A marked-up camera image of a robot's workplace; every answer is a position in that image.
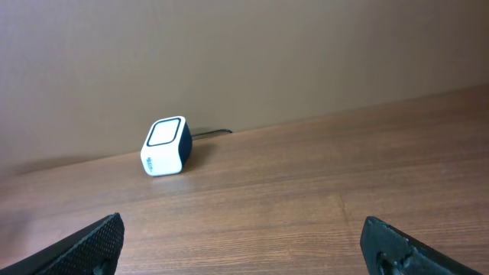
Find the white barcode scanner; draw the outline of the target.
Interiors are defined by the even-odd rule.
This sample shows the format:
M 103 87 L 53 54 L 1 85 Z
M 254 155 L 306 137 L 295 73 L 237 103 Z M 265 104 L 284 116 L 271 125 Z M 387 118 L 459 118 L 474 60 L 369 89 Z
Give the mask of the white barcode scanner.
M 144 171 L 152 177 L 180 173 L 193 148 L 193 138 L 183 116 L 154 122 L 141 148 Z

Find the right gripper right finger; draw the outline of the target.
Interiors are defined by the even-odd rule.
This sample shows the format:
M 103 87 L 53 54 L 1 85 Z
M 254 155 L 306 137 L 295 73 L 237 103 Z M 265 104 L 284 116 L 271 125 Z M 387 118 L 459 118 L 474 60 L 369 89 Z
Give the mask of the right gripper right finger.
M 374 216 L 365 219 L 360 246 L 370 275 L 481 275 Z

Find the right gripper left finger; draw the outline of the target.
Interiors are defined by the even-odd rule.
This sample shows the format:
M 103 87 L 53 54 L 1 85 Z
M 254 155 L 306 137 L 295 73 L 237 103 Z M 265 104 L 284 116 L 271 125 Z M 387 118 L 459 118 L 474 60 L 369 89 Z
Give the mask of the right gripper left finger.
M 55 244 L 1 269 L 4 275 L 114 275 L 124 243 L 119 213 L 107 215 Z

